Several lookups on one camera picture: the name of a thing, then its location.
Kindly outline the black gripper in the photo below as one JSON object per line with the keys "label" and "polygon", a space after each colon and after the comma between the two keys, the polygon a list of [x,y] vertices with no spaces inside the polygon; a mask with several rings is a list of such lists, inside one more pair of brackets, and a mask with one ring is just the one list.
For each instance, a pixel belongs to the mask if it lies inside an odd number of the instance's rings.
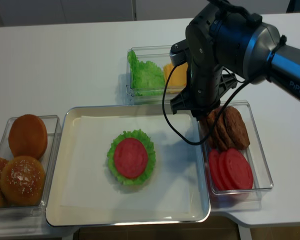
{"label": "black gripper", "polygon": [[172,113],[190,111],[199,120],[218,108],[221,97],[227,91],[235,89],[238,84],[235,74],[223,74],[223,71],[227,69],[219,64],[204,68],[192,61],[186,71],[185,88],[170,100]]}

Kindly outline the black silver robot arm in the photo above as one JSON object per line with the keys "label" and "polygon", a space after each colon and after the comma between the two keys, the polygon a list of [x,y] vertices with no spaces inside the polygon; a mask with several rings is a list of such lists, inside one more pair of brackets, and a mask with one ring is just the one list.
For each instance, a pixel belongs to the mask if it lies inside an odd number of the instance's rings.
{"label": "black silver robot arm", "polygon": [[174,66],[187,64],[186,86],[170,101],[171,111],[191,111],[194,117],[217,108],[221,97],[247,84],[274,83],[300,101],[300,49],[287,45],[278,29],[227,0],[211,0],[188,24],[185,39],[171,46]]}

